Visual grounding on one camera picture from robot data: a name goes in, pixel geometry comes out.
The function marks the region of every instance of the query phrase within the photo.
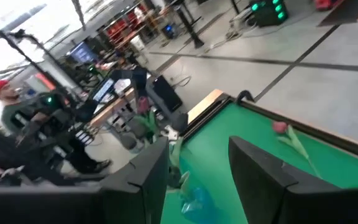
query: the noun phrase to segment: black shoe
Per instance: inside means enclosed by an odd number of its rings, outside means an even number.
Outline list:
[[[107,159],[105,161],[98,162],[94,168],[94,173],[102,172],[105,168],[109,167],[112,164],[112,161]]]

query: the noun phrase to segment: green felt table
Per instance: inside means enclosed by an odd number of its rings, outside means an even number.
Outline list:
[[[207,115],[199,114],[199,119],[190,125],[181,153],[181,170],[190,171],[190,186],[204,186],[222,214],[221,220],[216,220],[216,223],[247,223],[229,165],[227,147],[230,136],[239,136],[285,162],[316,175],[306,159],[292,147],[277,140],[277,134],[272,129],[274,119],[293,125],[322,179],[344,189],[358,187],[357,142],[270,113],[252,103],[235,104],[225,94],[220,97],[225,100],[221,100],[219,106],[213,108],[211,102],[209,111],[205,112]],[[167,194],[161,223],[193,223],[181,214],[178,193]]]

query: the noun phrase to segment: man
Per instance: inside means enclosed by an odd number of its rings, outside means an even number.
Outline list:
[[[21,128],[18,128],[18,125],[14,122],[14,116],[17,111],[20,111],[25,118],[30,119],[31,121],[41,121],[47,117],[47,115],[43,113],[34,115],[34,112],[28,107],[29,100],[20,100],[18,92],[9,85],[9,82],[0,80],[0,101],[4,105],[1,121],[5,128],[19,139],[21,138]],[[76,138],[70,140],[70,145],[75,150],[65,159],[80,173],[99,173],[111,164],[110,160],[97,162],[91,159],[85,152],[85,146]],[[5,159],[7,164],[11,164],[7,158],[4,158],[4,155],[0,154],[0,168],[2,169],[7,168],[2,166],[9,166],[6,164],[4,165]]]

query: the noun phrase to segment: green table surface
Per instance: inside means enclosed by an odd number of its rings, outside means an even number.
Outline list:
[[[232,179],[228,144],[230,136],[239,136],[285,162],[315,175],[308,161],[292,147],[277,140],[272,120],[237,106],[226,106],[184,144],[181,170],[189,170],[190,186],[202,185],[222,211],[216,223],[247,223]],[[321,177],[340,188],[358,187],[358,157],[301,132],[296,132]],[[177,193],[167,194],[162,224],[193,223],[181,214]]]

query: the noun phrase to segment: concrete floor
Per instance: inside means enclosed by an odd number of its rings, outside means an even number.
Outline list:
[[[327,12],[314,12],[309,0],[288,0],[289,20],[281,27],[255,29],[203,54],[184,35],[160,48],[148,46],[148,67],[176,82],[185,106],[192,108],[215,88],[231,95],[250,90],[258,105],[358,141],[358,24],[317,27]],[[247,0],[239,2],[244,8]],[[203,16],[196,30],[220,16],[200,38],[205,46],[224,39],[234,11],[228,0],[209,0],[192,11]],[[96,157],[111,157],[112,171],[134,155],[108,134],[90,147]]]

